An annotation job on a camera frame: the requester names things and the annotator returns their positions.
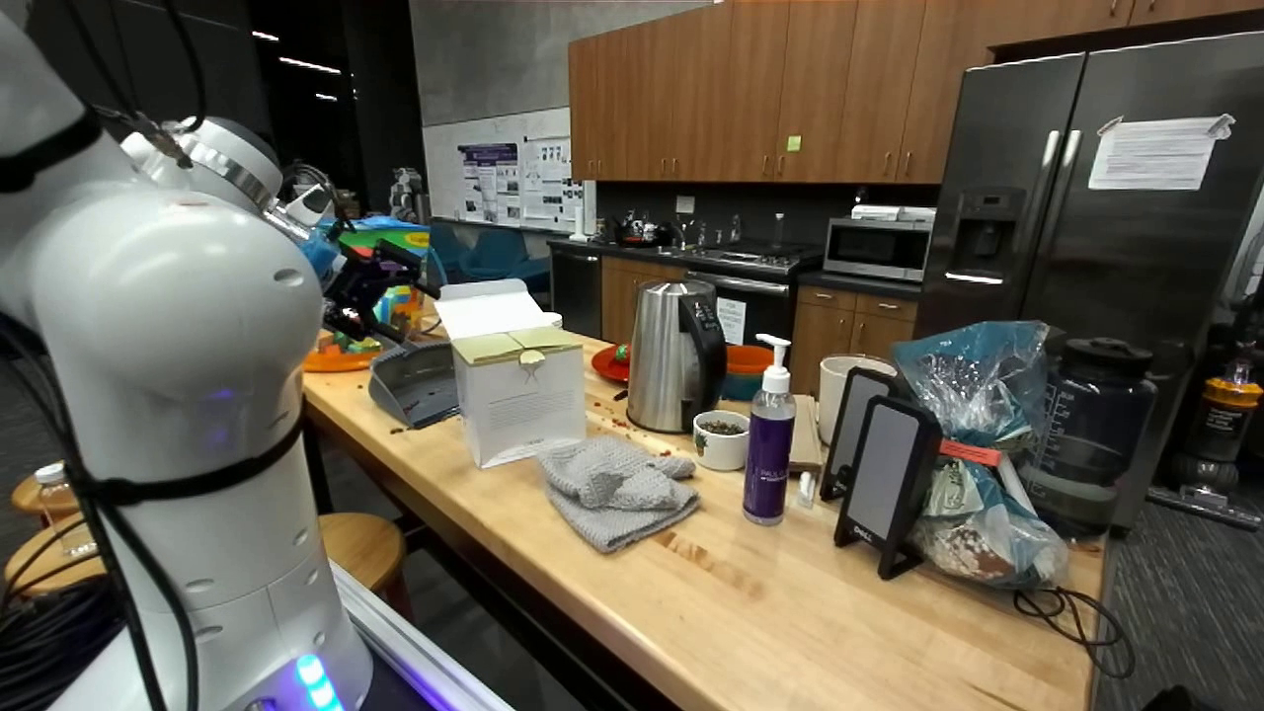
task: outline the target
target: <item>plastic bag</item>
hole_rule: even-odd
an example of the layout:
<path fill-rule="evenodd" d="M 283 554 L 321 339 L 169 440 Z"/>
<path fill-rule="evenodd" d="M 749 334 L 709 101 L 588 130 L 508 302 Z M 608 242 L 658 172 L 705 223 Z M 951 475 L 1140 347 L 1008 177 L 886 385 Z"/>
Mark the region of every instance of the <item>plastic bag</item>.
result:
<path fill-rule="evenodd" d="M 1067 567 L 1062 535 L 1033 517 L 1009 467 L 1042 412 L 1045 330 L 1040 319 L 983 319 L 894 352 L 900 379 L 942 431 L 912 541 L 951 576 L 1033 588 Z"/>

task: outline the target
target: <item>microwave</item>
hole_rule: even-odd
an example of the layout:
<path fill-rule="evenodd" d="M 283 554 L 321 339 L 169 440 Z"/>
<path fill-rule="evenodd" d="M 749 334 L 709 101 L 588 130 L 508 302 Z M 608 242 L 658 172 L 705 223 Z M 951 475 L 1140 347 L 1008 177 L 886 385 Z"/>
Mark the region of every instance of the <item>microwave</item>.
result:
<path fill-rule="evenodd" d="M 826 273 L 874 279 L 922 279 L 937 209 L 894 209 L 886 217 L 830 217 Z"/>

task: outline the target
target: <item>wooden countertop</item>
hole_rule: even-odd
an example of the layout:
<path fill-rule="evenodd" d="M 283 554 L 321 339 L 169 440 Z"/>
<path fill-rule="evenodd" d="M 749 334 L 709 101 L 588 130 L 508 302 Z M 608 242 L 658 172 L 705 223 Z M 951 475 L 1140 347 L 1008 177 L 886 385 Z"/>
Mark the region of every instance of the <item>wooden countertop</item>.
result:
<path fill-rule="evenodd" d="M 832 547 L 832 505 L 786 500 L 782 526 L 749 526 L 741 477 L 699 468 L 699 512 L 600 555 L 531 460 L 475 468 L 460 418 L 404 431 L 364 376 L 309 376 L 305 396 L 680 705 L 1091 705 L 1082 646 L 932 566 L 882 581 L 867 543 Z M 684 434 L 626 425 L 613 396 L 588 368 L 593 434 L 689 455 Z M 1078 547 L 1067 588 L 1099 597 L 1103 554 Z"/>

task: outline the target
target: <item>backsplash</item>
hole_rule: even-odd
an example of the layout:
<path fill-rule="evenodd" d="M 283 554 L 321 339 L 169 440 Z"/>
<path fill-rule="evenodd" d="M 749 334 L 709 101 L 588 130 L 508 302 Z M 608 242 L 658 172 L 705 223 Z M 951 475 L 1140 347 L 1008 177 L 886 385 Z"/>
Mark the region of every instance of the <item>backsplash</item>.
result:
<path fill-rule="evenodd" d="M 786 214 L 788 244 L 820 244 L 826 221 L 845 217 L 855 201 L 882 203 L 937 203 L 937 186 L 662 186 L 662 180 L 600 180 L 595 217 L 604 221 L 604 242 L 613 242 L 616 221 L 633 209 L 653 221 L 675 217 L 675 197 L 696 201 L 696 221 L 704 235 L 732 227 L 733 214 L 745 242 L 775 242 L 775 214 Z"/>

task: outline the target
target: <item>stool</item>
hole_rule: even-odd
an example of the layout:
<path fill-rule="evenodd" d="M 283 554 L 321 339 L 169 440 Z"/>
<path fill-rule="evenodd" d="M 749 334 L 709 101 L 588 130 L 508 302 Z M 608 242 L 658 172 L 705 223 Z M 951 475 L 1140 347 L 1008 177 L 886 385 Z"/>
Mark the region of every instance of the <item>stool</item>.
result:
<path fill-rule="evenodd" d="M 67 566 L 72 555 L 67 555 L 67 543 L 88 543 L 92 541 L 92 534 L 88 534 L 88 526 L 84 526 L 84 517 L 59 517 L 59 522 L 52 522 L 47 527 L 38 527 L 36 535 L 26 535 L 10 555 L 6 555 L 6 566 L 5 566 L 5 585 L 32 585 L 32 588 L 22 588 L 22 597 L 47 597 L 47 593 L 63 593 L 63 588 L 72 588 L 72 585 L 78 585 L 78 581 L 92 581 L 92 576 L 101 576 L 106 573 L 106 566 L 101 566 L 101 555 L 88 555 L 88 562 L 78 562 L 78 566 L 72 566 L 72 567 L 63 567 L 63 573 L 52 573 L 52 567 L 59 567 L 59 566 Z"/>
<path fill-rule="evenodd" d="M 384 597 L 400 617 L 409 610 L 404 585 L 404 534 L 375 512 L 317 517 L 329 562 L 346 567 L 364 588 Z"/>
<path fill-rule="evenodd" d="M 38 522 L 78 517 L 73 491 L 72 485 L 38 491 L 36 475 L 14 483 L 6 500 L 10 500 L 10 510 L 38 517 Z"/>

